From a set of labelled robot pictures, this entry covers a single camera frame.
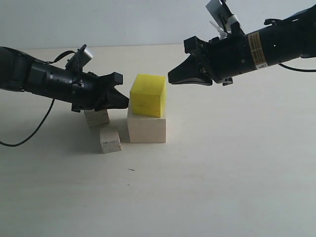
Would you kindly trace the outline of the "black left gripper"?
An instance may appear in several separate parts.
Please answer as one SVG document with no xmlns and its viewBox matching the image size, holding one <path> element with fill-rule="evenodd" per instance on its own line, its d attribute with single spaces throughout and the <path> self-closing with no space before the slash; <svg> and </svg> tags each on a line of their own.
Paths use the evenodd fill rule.
<svg viewBox="0 0 316 237">
<path fill-rule="evenodd" d="M 129 98 L 115 88 L 122 84 L 123 75 L 116 72 L 98 76 L 40 63 L 32 64 L 28 76 L 29 92 L 71 103 L 75 111 L 126 109 Z"/>
</svg>

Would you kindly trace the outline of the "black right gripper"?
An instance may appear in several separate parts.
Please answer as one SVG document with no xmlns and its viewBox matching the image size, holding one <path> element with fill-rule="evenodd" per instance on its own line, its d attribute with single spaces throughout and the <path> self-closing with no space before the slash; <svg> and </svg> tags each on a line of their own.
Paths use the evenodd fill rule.
<svg viewBox="0 0 316 237">
<path fill-rule="evenodd" d="M 189 57 L 168 72 L 170 84 L 228 85 L 233 77 L 254 71 L 246 35 L 209 41 L 193 36 L 184 40 L 184 49 Z"/>
</svg>

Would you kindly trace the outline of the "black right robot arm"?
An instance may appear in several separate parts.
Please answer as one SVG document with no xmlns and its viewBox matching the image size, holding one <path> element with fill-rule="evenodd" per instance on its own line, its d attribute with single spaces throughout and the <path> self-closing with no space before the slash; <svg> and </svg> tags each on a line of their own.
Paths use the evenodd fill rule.
<svg viewBox="0 0 316 237">
<path fill-rule="evenodd" d="M 224 0 L 211 0 L 206 8 L 221 35 L 184 40 L 189 57 L 168 73 L 170 84 L 229 85 L 235 76 L 316 55 L 315 6 L 285 19 L 266 19 L 265 27 L 248 34 Z"/>
</svg>

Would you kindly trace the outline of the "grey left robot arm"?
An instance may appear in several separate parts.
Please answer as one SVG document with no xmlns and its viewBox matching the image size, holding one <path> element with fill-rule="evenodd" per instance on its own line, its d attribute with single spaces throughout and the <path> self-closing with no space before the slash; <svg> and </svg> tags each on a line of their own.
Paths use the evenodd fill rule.
<svg viewBox="0 0 316 237">
<path fill-rule="evenodd" d="M 83 67 L 92 58 L 86 44 L 77 51 L 63 52 L 54 61 L 43 61 L 2 46 L 0 87 L 70 103 L 74 112 L 128 108 L 128 97 L 115 88 L 123 84 L 122 74 L 113 72 L 99 76 L 83 72 Z"/>
</svg>

